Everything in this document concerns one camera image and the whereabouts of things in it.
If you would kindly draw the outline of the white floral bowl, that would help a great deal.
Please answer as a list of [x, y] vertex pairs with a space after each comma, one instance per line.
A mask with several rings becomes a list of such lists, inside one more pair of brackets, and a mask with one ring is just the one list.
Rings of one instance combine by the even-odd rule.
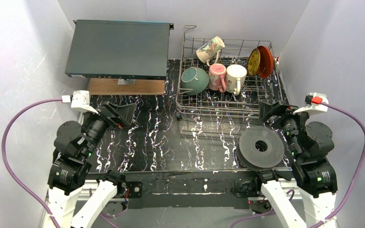
[[183, 71], [180, 82], [180, 93], [196, 95], [201, 93], [209, 83], [208, 73], [199, 67], [190, 67]]

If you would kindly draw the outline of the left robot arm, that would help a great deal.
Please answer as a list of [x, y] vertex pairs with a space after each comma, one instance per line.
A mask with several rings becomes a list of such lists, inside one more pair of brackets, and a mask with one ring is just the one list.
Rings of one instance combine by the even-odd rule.
[[125, 176], [108, 171], [97, 180], [98, 187], [84, 206], [75, 212], [76, 203], [92, 165], [88, 161], [96, 151], [106, 131], [129, 128], [132, 125], [136, 104], [115, 105], [104, 102], [94, 109], [87, 106], [83, 121], [68, 121], [57, 130], [54, 141], [55, 160], [48, 176], [49, 212], [42, 222], [43, 228], [89, 228], [116, 196], [125, 182]]

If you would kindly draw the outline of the pink interior mug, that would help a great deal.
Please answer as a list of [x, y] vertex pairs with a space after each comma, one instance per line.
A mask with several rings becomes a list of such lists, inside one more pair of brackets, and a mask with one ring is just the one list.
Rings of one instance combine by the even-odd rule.
[[209, 67], [209, 83], [208, 88], [214, 91], [226, 92], [227, 86], [225, 83], [227, 69], [224, 65], [216, 63]]

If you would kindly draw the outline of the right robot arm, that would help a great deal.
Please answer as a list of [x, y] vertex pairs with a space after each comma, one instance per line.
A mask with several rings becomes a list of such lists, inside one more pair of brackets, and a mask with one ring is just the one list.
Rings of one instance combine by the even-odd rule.
[[304, 204], [306, 218], [302, 219], [283, 192], [275, 173], [270, 171], [270, 177], [259, 174], [261, 193], [285, 228], [336, 227], [335, 219], [328, 218], [334, 210], [337, 192], [336, 172], [327, 159], [328, 153], [335, 147], [333, 133], [324, 123], [307, 123], [311, 115], [327, 110], [323, 99], [318, 96], [301, 108], [285, 101], [259, 104], [259, 119], [262, 122], [277, 117], [271, 125], [284, 133], [289, 146], [292, 174]]

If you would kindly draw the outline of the green interior mug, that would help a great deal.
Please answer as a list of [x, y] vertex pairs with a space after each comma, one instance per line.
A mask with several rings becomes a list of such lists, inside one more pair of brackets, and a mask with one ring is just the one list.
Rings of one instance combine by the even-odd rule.
[[247, 70], [245, 67], [237, 64], [228, 66], [225, 76], [226, 91], [235, 96], [239, 95], [246, 76]]

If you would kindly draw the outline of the red plate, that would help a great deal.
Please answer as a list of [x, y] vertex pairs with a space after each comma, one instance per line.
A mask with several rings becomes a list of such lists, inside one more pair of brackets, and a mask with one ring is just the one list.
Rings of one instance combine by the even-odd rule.
[[272, 52], [266, 46], [258, 46], [257, 49], [260, 53], [260, 62], [257, 74], [262, 79], [268, 78], [274, 69], [274, 59]]

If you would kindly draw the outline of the yellow patterned plate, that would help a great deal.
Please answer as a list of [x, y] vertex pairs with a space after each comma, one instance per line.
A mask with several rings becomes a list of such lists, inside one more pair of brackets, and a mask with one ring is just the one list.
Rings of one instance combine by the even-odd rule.
[[259, 64], [260, 64], [260, 51], [258, 48], [255, 48], [250, 54], [250, 57], [248, 60], [248, 65], [247, 65], [248, 74], [250, 76], [256, 75], [256, 73], [259, 69]]

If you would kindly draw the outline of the cream seahorse mug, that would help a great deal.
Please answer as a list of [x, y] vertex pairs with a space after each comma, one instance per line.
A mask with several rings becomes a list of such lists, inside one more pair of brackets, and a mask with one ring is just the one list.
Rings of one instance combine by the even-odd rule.
[[221, 51], [224, 48], [225, 44], [223, 40], [219, 36], [216, 36], [206, 42], [203, 46], [198, 48], [196, 50], [196, 55], [202, 63], [210, 67], [210, 61], [213, 59], [214, 56], [216, 56], [216, 60], [214, 61], [214, 63], [217, 63]]

